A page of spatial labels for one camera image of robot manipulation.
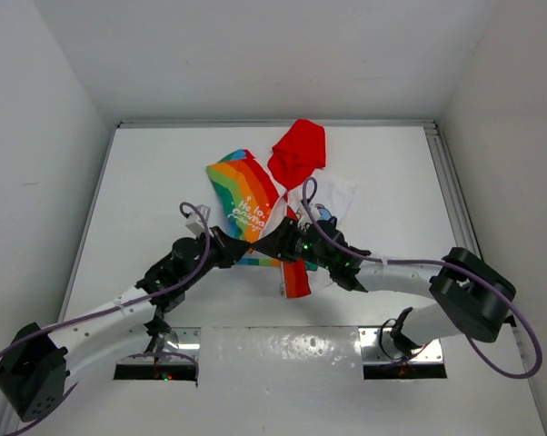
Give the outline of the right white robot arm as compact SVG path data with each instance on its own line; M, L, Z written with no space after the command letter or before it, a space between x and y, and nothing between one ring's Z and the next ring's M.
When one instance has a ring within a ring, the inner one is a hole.
M432 299L432 304L404 309L389 331L387 349L408 357L425 344L463 334L492 343L507 315L514 286L475 254L453 247L438 262L380 261L348 244L336 221L298 225L285 218L253 243L261 254L286 263L313 263L346 291L392 291Z

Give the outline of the rainbow white kids jacket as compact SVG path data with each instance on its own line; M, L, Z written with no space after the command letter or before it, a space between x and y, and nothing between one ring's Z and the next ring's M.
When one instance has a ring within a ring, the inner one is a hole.
M222 205L227 233L253 243L285 216L299 220L301 186L309 176L317 182L311 206L323 204L338 220L346 216L356 185L332 175L325 166L324 128L299 119L272 147L268 161L238 149L208 165L206 173Z

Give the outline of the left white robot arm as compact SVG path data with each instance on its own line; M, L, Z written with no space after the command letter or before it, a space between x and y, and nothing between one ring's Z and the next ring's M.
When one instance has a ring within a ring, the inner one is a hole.
M83 375L140 353L169 327L164 316L214 268L230 268L251 244L219 227L176 240L127 291L66 322L21 328L0 355L0 391L23 422L45 418Z

